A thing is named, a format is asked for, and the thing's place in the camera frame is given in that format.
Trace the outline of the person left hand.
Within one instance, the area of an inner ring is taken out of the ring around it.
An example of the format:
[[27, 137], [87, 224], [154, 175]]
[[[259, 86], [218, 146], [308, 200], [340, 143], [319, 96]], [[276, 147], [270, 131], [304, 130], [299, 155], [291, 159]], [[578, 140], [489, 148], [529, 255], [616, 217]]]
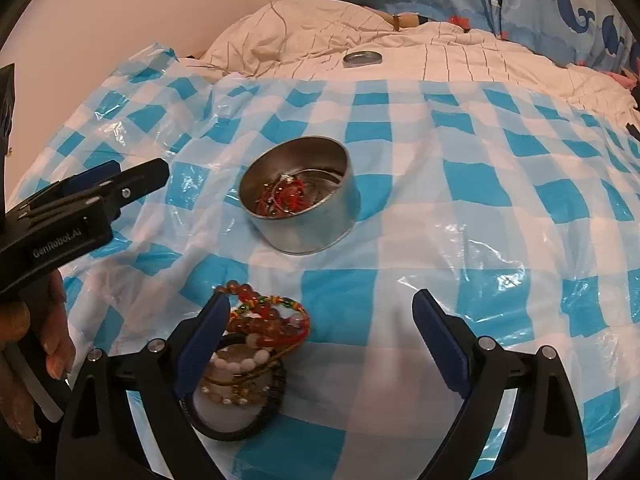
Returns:
[[65, 304], [58, 271], [1, 299], [1, 419], [30, 443], [41, 440], [36, 414], [58, 422], [70, 398], [76, 349]]

